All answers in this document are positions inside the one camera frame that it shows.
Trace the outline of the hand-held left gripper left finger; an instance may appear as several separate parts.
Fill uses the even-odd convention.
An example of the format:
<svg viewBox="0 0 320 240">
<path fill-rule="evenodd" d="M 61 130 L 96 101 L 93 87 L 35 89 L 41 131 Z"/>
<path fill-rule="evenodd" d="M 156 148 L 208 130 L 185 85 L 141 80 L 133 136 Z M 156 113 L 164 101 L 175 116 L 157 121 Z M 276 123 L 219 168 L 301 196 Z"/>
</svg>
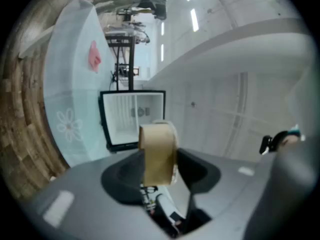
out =
<svg viewBox="0 0 320 240">
<path fill-rule="evenodd" d="M 124 205 L 142 205 L 141 183 L 145 173 L 144 152 L 137 151 L 106 168 L 101 176 L 105 192 Z"/>
</svg>

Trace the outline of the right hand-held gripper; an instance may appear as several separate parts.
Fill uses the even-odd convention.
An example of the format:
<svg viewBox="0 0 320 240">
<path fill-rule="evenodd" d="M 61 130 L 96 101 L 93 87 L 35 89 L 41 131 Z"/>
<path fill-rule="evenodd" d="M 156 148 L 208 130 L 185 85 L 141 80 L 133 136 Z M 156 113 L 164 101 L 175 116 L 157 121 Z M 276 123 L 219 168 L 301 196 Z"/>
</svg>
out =
<svg viewBox="0 0 320 240">
<path fill-rule="evenodd" d="M 275 136 L 263 136 L 259 148 L 259 154 L 265 155 L 268 153 L 274 153 L 289 144 L 305 140 L 306 136 L 301 133 L 299 125 L 296 124 L 289 130 L 278 132 Z"/>
</svg>

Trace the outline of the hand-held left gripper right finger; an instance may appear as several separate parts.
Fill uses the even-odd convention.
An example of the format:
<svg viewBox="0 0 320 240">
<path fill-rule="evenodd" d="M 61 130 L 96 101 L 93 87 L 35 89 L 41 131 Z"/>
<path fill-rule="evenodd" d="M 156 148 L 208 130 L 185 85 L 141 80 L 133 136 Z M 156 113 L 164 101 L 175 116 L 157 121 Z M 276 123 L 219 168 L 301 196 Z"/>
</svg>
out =
<svg viewBox="0 0 320 240">
<path fill-rule="evenodd" d="M 182 148 L 177 150 L 177 165 L 181 178 L 190 192 L 185 224 L 204 225 L 212 218 L 197 207 L 194 197 L 196 194 L 208 193 L 219 182 L 221 171 L 217 166 Z"/>
</svg>

